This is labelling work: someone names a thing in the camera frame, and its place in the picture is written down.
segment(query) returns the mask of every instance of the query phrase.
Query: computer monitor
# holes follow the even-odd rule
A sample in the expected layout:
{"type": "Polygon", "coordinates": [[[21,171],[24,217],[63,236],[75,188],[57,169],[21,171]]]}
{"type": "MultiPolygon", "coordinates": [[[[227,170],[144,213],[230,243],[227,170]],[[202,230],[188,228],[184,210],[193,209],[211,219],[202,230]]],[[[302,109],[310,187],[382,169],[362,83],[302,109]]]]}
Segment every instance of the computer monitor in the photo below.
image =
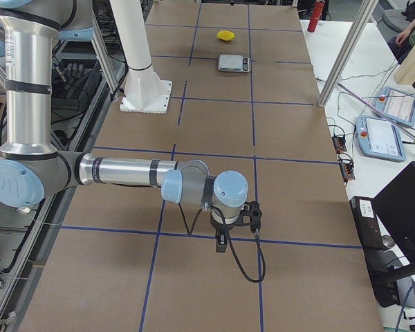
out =
{"type": "Polygon", "coordinates": [[[373,209],[409,260],[378,280],[392,282],[415,274],[415,162],[412,161],[373,199],[373,209]]]}

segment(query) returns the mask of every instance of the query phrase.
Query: red bottle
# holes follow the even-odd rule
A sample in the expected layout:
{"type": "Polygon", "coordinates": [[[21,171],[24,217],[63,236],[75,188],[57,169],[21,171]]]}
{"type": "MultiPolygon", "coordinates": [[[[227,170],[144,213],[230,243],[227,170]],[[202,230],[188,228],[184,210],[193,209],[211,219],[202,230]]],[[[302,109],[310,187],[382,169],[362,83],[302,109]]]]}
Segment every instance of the red bottle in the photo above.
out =
{"type": "Polygon", "coordinates": [[[324,1],[317,0],[315,2],[315,6],[313,7],[313,12],[311,16],[311,20],[309,21],[309,26],[307,27],[307,31],[313,33],[315,28],[317,28],[318,21],[320,20],[321,13],[323,11],[324,1]]]}

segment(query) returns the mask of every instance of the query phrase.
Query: cardboard table surface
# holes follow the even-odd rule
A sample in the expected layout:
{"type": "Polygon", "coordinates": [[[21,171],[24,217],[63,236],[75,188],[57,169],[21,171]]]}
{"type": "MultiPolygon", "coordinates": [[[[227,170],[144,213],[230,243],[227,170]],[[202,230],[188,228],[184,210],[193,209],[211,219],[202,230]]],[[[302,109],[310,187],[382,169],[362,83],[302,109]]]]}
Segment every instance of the cardboard table surface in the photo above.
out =
{"type": "MultiPolygon", "coordinates": [[[[20,331],[381,331],[296,9],[159,1],[147,34],[174,84],[169,109],[114,103],[93,153],[244,174],[266,279],[247,282],[229,249],[215,253],[208,215],[187,236],[158,190],[79,187],[20,331]],[[223,29],[235,40],[219,41],[223,29]],[[218,72],[224,53],[250,56],[252,73],[218,72]]],[[[191,221],[197,208],[183,208],[191,221]]],[[[252,234],[231,235],[257,277],[252,234]]]]}

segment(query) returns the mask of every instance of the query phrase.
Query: yellow object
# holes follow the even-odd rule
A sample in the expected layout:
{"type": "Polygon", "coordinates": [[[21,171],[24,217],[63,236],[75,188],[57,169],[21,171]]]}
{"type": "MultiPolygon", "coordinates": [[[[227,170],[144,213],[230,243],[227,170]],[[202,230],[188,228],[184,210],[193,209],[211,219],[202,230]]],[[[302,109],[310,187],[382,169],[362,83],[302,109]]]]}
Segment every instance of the yellow object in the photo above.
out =
{"type": "Polygon", "coordinates": [[[216,34],[216,37],[220,40],[224,40],[225,42],[230,42],[235,38],[235,34],[232,31],[222,30],[216,34]]]}

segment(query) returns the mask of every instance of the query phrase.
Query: person's arm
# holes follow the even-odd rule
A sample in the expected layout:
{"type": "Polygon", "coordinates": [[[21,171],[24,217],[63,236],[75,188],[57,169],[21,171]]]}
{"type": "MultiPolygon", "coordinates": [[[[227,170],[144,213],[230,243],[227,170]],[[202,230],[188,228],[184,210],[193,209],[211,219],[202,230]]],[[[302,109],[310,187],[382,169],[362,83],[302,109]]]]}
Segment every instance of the person's arm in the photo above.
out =
{"type": "Polygon", "coordinates": [[[403,45],[407,38],[409,38],[412,31],[415,29],[415,18],[398,36],[396,36],[395,42],[397,45],[403,45]]]}

